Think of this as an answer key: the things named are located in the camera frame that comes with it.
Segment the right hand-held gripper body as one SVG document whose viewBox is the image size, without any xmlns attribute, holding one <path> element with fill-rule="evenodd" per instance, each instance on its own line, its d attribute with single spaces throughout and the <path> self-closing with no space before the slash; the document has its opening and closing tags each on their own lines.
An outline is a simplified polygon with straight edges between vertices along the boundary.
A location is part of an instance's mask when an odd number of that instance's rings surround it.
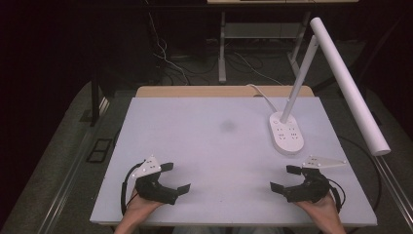
<svg viewBox="0 0 413 234">
<path fill-rule="evenodd" d="M 341 197 L 335 187 L 331 185 L 332 180 L 321 173 L 321 169 L 345 166 L 346 161 L 330 159 L 319 156 L 309 156 L 300 166 L 301 176 L 304 181 L 299 185 L 285 187 L 283 196 L 289 203 L 319 201 L 328 192 L 332 192 L 337 204 L 341 204 Z"/>
</svg>

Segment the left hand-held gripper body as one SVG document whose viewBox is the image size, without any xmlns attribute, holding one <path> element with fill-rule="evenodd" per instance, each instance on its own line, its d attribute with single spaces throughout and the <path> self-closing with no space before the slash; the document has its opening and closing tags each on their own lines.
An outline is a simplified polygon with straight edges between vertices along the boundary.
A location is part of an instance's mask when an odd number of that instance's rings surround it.
<svg viewBox="0 0 413 234">
<path fill-rule="evenodd" d="M 155 156 L 151 155 L 131 173 L 135 180 L 134 189 L 143 199 L 174 205 L 178 198 L 176 189 L 163 186 L 159 182 L 161 166 Z"/>
</svg>

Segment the person's left hand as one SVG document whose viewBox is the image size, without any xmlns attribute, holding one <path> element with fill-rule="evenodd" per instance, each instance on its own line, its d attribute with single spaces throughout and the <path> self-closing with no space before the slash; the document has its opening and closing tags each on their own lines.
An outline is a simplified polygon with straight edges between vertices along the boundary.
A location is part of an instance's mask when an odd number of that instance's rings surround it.
<svg viewBox="0 0 413 234">
<path fill-rule="evenodd" d="M 150 214 L 161 207 L 163 203 L 143 199 L 136 190 L 132 192 L 131 199 L 127 204 L 124 220 L 131 225 L 137 226 L 145 221 Z"/>
</svg>

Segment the person's right hand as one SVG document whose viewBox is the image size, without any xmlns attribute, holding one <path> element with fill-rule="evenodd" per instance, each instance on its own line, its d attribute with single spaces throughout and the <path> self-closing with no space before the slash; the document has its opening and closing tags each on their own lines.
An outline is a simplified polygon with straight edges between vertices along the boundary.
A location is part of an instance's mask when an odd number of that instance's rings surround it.
<svg viewBox="0 0 413 234">
<path fill-rule="evenodd" d="M 327 193 L 315 203 L 301 201 L 295 202 L 295 205 L 301 208 L 319 228 L 329 228 L 330 226 L 341 223 L 335 201 L 330 193 Z"/>
</svg>

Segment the white desk lamp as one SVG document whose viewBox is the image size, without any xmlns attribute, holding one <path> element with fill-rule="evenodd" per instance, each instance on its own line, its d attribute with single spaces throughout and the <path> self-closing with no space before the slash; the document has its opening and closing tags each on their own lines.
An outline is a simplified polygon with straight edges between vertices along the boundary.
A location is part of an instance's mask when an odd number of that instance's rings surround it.
<svg viewBox="0 0 413 234">
<path fill-rule="evenodd" d="M 329 64 L 336 82 L 349 106 L 357 126 L 372 156 L 389 154 L 391 149 L 364 101 L 357 85 L 334 45 L 320 18 L 313 18 L 310 26 L 314 32 L 298 71 L 295 83 L 283 111 L 276 111 L 269 118 L 275 148 L 283 155 L 297 154 L 304 147 L 304 138 L 298 122 L 291 115 L 293 105 L 307 76 L 318 47 Z"/>
</svg>

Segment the black rectangular floor frame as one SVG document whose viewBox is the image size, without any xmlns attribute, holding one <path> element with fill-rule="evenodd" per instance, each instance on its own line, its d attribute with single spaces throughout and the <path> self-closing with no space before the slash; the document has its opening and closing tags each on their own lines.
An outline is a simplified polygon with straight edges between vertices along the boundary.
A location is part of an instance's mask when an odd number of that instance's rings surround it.
<svg viewBox="0 0 413 234">
<path fill-rule="evenodd" d="M 94 146 L 89 153 L 86 161 L 88 163 L 102 163 L 111 147 L 111 138 L 98 138 L 94 143 Z"/>
</svg>

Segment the aluminium floor rail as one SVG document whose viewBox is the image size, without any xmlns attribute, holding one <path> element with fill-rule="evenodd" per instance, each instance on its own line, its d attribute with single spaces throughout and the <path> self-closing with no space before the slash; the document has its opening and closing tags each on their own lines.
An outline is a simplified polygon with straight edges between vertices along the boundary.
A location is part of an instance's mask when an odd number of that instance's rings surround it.
<svg viewBox="0 0 413 234">
<path fill-rule="evenodd" d="M 36 234 L 51 234 L 63 211 L 74 186 L 79 167 L 85 159 L 94 136 L 97 116 L 105 113 L 108 100 L 104 97 L 97 103 L 85 98 L 75 98 L 67 109 L 39 166 L 41 177 L 48 191 L 49 202 L 42 215 Z"/>
<path fill-rule="evenodd" d="M 413 232 L 413 199 L 410 199 L 405 190 L 401 187 L 401 184 L 396 179 L 393 171 L 383 156 L 374 156 L 373 162 L 392 195 L 404 221 Z"/>
</svg>

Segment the black stand post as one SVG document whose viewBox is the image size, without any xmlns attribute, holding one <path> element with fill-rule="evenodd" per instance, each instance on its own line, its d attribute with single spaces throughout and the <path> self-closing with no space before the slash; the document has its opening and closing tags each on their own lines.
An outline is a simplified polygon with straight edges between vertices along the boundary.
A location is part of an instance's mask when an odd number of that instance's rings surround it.
<svg viewBox="0 0 413 234">
<path fill-rule="evenodd" d="M 92 121 L 91 127 L 93 127 L 99 118 L 99 87 L 97 83 L 96 74 L 93 73 L 91 77 L 92 87 Z"/>
</svg>

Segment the white metal frame desk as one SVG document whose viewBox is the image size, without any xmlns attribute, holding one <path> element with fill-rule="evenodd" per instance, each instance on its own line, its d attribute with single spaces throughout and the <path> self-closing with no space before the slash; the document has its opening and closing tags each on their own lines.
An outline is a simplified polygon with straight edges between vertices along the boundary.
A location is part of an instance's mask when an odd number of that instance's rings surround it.
<svg viewBox="0 0 413 234">
<path fill-rule="evenodd" d="M 297 64 L 298 51 L 303 42 L 304 34 L 309 25 L 311 12 L 316 6 L 339 6 L 355 4 L 358 0 L 206 0 L 213 7 L 223 7 L 220 11 L 220 35 L 218 52 L 218 82 L 227 82 L 225 42 L 227 39 L 293 39 L 295 44 L 286 55 L 294 76 L 299 74 Z M 233 22 L 227 19 L 231 8 L 243 8 L 255 11 L 280 10 L 282 7 L 297 10 L 304 8 L 304 14 L 300 21 L 276 21 L 276 22 Z"/>
</svg>

